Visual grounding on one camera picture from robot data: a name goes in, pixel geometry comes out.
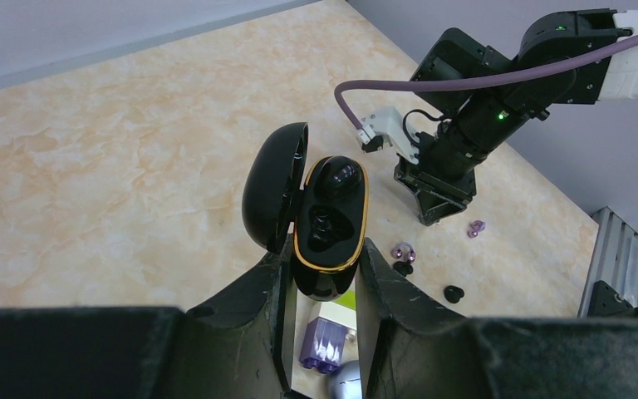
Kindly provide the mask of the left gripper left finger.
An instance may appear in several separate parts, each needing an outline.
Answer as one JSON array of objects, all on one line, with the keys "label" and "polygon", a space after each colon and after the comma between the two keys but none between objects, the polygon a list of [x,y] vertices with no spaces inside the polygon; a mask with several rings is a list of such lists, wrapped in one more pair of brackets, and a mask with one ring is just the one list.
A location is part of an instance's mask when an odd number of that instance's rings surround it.
[{"label": "left gripper left finger", "polygon": [[297,286],[291,244],[257,264],[182,320],[163,398],[284,398],[292,390]]}]

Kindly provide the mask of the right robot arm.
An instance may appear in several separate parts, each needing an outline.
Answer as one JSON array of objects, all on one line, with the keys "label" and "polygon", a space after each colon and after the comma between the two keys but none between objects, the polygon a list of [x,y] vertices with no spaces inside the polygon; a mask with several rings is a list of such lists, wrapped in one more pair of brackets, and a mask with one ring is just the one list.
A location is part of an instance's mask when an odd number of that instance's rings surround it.
[{"label": "right robot arm", "polygon": [[412,81],[449,84],[418,91],[439,111],[436,131],[412,138],[415,157],[395,168],[420,222],[432,225],[466,210],[476,194],[475,168],[525,123],[546,120],[551,105],[638,97],[638,10],[548,14],[524,33],[511,59],[450,28]]}]

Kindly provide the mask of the black earbud case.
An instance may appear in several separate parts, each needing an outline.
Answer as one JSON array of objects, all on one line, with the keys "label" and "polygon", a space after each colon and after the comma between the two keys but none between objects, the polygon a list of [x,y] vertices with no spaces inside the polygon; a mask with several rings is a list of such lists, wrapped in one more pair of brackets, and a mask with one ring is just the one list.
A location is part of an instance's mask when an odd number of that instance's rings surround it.
[{"label": "black earbud case", "polygon": [[369,199],[365,168],[333,155],[307,165],[309,129],[295,122],[261,145],[242,197],[243,224],[268,252],[289,249],[298,289],[316,301],[344,294],[363,248]]}]

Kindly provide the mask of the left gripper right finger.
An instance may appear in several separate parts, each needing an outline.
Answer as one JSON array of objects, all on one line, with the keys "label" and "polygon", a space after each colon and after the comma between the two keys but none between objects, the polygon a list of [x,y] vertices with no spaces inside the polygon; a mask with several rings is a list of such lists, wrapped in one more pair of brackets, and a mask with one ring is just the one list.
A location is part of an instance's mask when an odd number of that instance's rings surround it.
[{"label": "left gripper right finger", "polygon": [[473,325],[396,272],[370,240],[356,274],[365,398],[482,398]]}]

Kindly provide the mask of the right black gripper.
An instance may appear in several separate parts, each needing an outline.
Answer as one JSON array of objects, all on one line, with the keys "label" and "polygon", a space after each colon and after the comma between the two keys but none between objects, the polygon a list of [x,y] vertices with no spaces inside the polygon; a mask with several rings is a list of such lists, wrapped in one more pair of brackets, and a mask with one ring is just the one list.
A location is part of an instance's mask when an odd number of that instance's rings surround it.
[{"label": "right black gripper", "polygon": [[473,170],[458,180],[444,180],[399,157],[394,179],[415,197],[418,220],[425,226],[464,212],[476,195]]}]

